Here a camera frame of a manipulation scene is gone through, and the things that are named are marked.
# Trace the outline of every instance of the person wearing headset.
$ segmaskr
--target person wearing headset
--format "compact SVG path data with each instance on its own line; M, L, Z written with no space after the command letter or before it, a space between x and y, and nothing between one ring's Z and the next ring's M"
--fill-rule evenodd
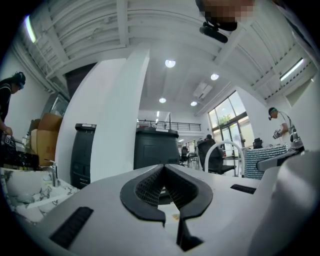
M280 137L283 137L285 139L287 136L290 136L295 131L295 126L286 113L278 111L275 107L269 108L268 113L270 121L271 119L279 118L281 123L281 129L279 131L276 131L273 135L274 139L278 139Z
M5 125L5 119L9 110L9 103L12 94L24 88L26 77L22 72L16 72L12 77L0 81L0 139L2 133L12 136L11 127Z

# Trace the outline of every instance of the fluorescent tube light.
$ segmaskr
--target fluorescent tube light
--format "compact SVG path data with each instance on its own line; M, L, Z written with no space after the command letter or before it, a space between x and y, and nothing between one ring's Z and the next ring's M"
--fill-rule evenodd
M300 59L297 64L295 64L287 73L285 73L283 76L280 77L280 81L282 82L285 80L288 76L290 76L302 63L304 62L304 59Z
M29 37L31 39L31 42L34 43L36 41L36 36L35 36L35 33L34 33L32 27L31 27L29 15L27 17L25 17L24 24L25 24L26 31L28 32Z

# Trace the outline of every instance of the black shirt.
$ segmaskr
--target black shirt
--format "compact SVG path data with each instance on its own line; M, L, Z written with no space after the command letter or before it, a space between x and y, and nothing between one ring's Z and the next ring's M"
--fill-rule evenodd
M0 118L5 122L9 110L11 86L7 83L0 85Z

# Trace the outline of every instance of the large glass window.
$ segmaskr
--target large glass window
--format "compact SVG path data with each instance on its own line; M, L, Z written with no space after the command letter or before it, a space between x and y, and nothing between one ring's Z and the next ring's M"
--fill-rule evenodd
M246 109L237 92L209 113L213 138L216 142L232 141L240 148L252 147L255 140ZM238 150L230 144L224 146L226 157L238 157Z

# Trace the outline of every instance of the white curved tube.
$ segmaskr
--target white curved tube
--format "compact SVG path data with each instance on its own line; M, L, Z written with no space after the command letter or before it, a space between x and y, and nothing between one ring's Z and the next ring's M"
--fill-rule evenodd
M229 141L229 140L224 140L224 141L221 141L219 143L216 143L214 144L208 151L208 153L206 153L206 156L205 156L205 160L204 160L204 171L206 173L209 172L209 158L210 158L210 155L212 153L212 151L214 151L215 148L223 145L223 144L231 144L233 145L234 147L236 147L240 153L240 157L241 157L241 164L242 164L242 172L245 171L245 155L244 155L244 152L242 151L241 147L239 147L237 144L235 144L234 142L232 141Z

